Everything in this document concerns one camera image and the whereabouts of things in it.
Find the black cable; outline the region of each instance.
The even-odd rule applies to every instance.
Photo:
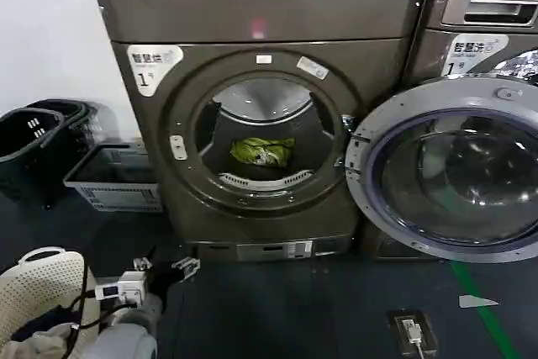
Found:
[[[76,322],[78,324],[82,323],[82,318],[84,317],[84,303],[86,302],[86,299],[82,298],[86,292],[87,292],[87,275],[89,272],[89,267],[86,263],[86,260],[84,259],[84,256],[82,256],[82,261],[84,264],[84,269],[82,271],[82,287],[81,287],[81,294],[79,295],[80,304],[78,307],[77,319]],[[67,359],[69,355],[73,352],[73,349],[75,349],[76,340],[78,339],[78,335],[80,334],[80,330],[78,328],[72,328],[71,332],[69,333],[69,336],[67,337],[66,341],[66,351],[62,355],[61,359]]]
[[[103,314],[101,317],[96,319],[95,321],[92,321],[89,324],[84,324],[78,327],[79,330],[87,330],[88,328],[95,327],[96,325],[101,324],[104,320],[106,320],[109,316],[114,314],[115,312],[121,310],[121,309],[133,309],[136,307],[136,304],[120,304],[119,306],[112,307],[109,311],[107,311],[105,314]]]
[[[75,304],[81,301],[83,298],[95,298],[95,291],[94,290],[87,290],[84,294],[79,294],[76,296],[75,300],[69,305],[68,309],[70,311],[73,311],[75,308]]]

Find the green cloth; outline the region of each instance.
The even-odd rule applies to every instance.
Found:
[[[286,167],[295,147],[295,139],[264,140],[246,138],[234,140],[229,153],[245,164]]]

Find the open washer door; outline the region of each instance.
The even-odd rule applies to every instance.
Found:
[[[443,77],[357,128],[346,181],[362,212],[416,250],[468,262],[538,255],[538,87]]]

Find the white basket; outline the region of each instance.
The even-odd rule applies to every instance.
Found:
[[[48,252],[56,254],[28,261],[32,256]],[[13,332],[30,320],[57,305],[69,306],[81,294],[83,274],[84,258],[80,254],[60,247],[45,247],[29,252],[17,266],[0,275],[0,349]],[[88,268],[87,290],[93,290],[95,286],[95,278]],[[87,298],[82,323],[91,323],[98,317],[98,302],[95,298]],[[97,335],[97,326],[82,330],[69,358],[80,357],[82,348],[95,341]]]

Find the white label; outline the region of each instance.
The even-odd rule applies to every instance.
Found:
[[[177,45],[130,45],[127,53],[138,91],[145,97],[153,96],[163,77],[183,59]]]
[[[183,143],[183,137],[180,135],[172,135],[170,137],[171,153],[176,160],[186,160],[187,151],[185,150],[185,144]]]
[[[319,80],[325,79],[329,74],[329,69],[312,61],[306,56],[302,56],[301,59],[299,59],[299,62],[297,62],[297,67],[303,71],[306,71],[312,76],[316,76]]]
[[[287,257],[299,258],[312,256],[312,241],[299,241],[287,245]]]
[[[451,44],[442,76],[468,73],[508,45],[506,34],[459,34]]]
[[[256,63],[258,65],[271,65],[272,55],[256,55]]]

